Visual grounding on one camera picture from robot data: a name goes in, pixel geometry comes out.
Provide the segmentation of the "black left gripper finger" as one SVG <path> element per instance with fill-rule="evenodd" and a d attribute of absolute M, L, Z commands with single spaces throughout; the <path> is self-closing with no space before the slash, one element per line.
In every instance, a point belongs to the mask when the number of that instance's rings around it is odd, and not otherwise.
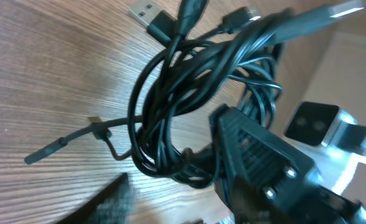
<path fill-rule="evenodd" d="M 133 189 L 129 175 L 121 174 L 80 208 L 62 218 L 57 224 L 114 224 L 126 223 L 133 207 Z"/>

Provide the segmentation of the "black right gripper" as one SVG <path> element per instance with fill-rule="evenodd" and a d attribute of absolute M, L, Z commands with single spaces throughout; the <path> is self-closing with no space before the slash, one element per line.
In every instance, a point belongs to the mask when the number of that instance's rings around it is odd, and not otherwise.
<path fill-rule="evenodd" d="M 315 162 L 236 108 L 209 117 L 222 158 L 215 191 L 236 223 L 366 223 L 361 202 L 318 182 Z"/>

